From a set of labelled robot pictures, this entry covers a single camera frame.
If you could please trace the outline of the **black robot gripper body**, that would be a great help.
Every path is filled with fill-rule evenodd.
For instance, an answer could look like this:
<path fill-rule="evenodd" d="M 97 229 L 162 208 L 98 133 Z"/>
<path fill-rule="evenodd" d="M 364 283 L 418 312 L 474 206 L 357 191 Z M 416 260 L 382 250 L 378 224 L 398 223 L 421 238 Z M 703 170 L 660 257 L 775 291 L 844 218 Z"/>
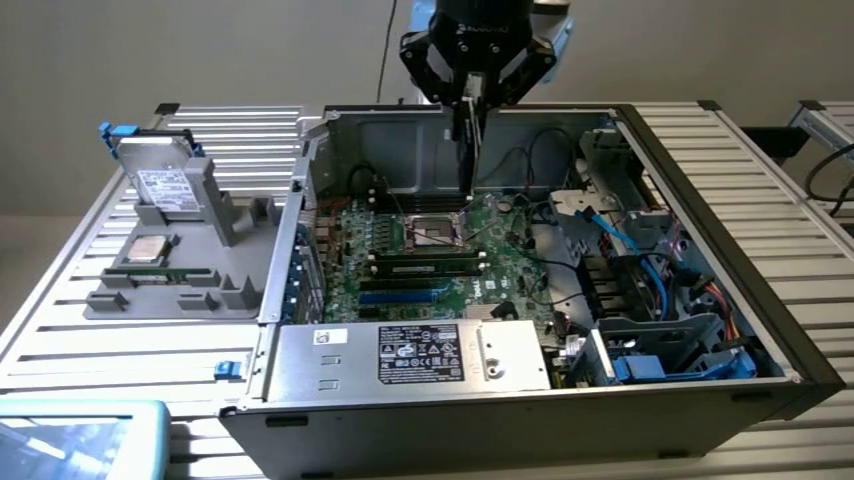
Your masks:
<path fill-rule="evenodd" d="M 532 1 L 437 1 L 428 38 L 456 76 L 497 70 L 486 57 L 516 54 L 532 37 Z"/>

